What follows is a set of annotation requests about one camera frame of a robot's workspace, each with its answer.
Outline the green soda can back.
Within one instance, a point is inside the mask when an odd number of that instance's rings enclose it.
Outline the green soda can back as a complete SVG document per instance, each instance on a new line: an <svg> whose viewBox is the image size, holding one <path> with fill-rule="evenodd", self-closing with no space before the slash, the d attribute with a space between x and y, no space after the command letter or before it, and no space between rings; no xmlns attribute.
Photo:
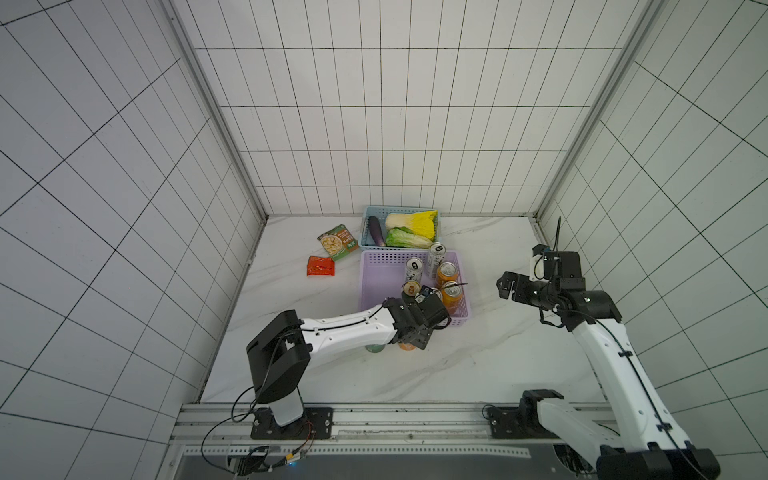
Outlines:
<svg viewBox="0 0 768 480"><path fill-rule="evenodd" d="M371 344L366 345L365 348L370 353L380 353L386 348L386 346L383 344Z"/></svg>

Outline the white monster can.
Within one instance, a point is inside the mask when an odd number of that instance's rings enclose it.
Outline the white monster can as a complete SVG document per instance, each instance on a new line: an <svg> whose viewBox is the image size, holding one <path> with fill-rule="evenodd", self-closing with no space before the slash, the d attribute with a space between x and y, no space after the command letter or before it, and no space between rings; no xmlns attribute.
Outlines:
<svg viewBox="0 0 768 480"><path fill-rule="evenodd" d="M418 257L412 257L405 264L405 281L421 283L423 274L423 262Z"/></svg>
<svg viewBox="0 0 768 480"><path fill-rule="evenodd" d="M429 248L425 273L431 278L437 278L437 272L446 254L445 246L440 242L434 242Z"/></svg>

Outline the purple plastic basket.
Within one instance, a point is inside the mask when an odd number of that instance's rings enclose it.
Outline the purple plastic basket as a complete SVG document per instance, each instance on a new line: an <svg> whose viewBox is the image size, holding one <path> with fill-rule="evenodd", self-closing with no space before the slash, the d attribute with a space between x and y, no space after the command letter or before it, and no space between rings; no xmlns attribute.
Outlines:
<svg viewBox="0 0 768 480"><path fill-rule="evenodd" d="M406 261L411 258L420 258L426 269L428 258L427 250L366 250L362 253L360 264L359 282L359 308L370 309L380 304L387 297L399 297L402 287L406 283ZM461 256L455 250L448 250L444 260L453 263L458 268L458 282L467 281L463 276ZM430 278L426 271L422 273L420 286L436 287L436 280ZM472 309L469 300L469 287L463 286L463 297L460 299L457 310L451 314L450 327L459 327L472 318Z"/></svg>

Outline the white Monster can back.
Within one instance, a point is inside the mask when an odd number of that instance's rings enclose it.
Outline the white Monster can back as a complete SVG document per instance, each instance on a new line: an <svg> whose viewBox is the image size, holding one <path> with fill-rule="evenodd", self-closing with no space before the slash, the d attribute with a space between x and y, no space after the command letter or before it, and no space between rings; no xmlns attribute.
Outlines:
<svg viewBox="0 0 768 480"><path fill-rule="evenodd" d="M425 273L431 278L437 278L437 272L446 254L445 246L440 242L434 242L429 248Z"/></svg>

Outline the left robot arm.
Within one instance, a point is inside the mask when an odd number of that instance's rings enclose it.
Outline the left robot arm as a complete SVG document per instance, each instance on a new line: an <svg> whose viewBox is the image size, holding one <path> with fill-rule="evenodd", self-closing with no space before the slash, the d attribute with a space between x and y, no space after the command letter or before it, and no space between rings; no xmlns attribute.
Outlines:
<svg viewBox="0 0 768 480"><path fill-rule="evenodd" d="M374 307L333 318L278 314L246 347L254 400L279 427L305 417L299 383L313 361L366 346L407 344L424 350L451 314L435 294L388 297Z"/></svg>

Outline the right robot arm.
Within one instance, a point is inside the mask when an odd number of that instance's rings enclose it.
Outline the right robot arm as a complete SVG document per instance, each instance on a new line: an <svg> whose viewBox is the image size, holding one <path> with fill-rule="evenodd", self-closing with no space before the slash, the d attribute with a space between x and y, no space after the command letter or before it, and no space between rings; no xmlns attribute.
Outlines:
<svg viewBox="0 0 768 480"><path fill-rule="evenodd" d="M501 298L560 318L587 356L618 427L601 427L560 393L536 389L523 393L515 430L559 438L601 479L719 477L714 453L694 445L652 386L609 294L586 290L581 278L532 280L514 272L496 286Z"/></svg>

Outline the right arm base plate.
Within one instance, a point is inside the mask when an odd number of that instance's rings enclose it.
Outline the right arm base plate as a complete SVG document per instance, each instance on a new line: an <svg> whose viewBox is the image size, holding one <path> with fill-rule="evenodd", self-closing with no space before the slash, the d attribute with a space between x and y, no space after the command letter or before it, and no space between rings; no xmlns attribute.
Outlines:
<svg viewBox="0 0 768 480"><path fill-rule="evenodd" d="M538 435L525 407L499 407L486 404L482 408L481 415L489 424L493 439L531 439Z"/></svg>

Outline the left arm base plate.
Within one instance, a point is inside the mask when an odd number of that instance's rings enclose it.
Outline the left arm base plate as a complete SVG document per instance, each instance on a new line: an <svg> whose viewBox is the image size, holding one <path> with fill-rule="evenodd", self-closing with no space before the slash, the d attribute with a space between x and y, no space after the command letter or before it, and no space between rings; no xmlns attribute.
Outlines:
<svg viewBox="0 0 768 480"><path fill-rule="evenodd" d="M327 440L331 437L334 410L330 407L309 407L295 421L281 426L272 411L255 411L250 438L252 440Z"/></svg>

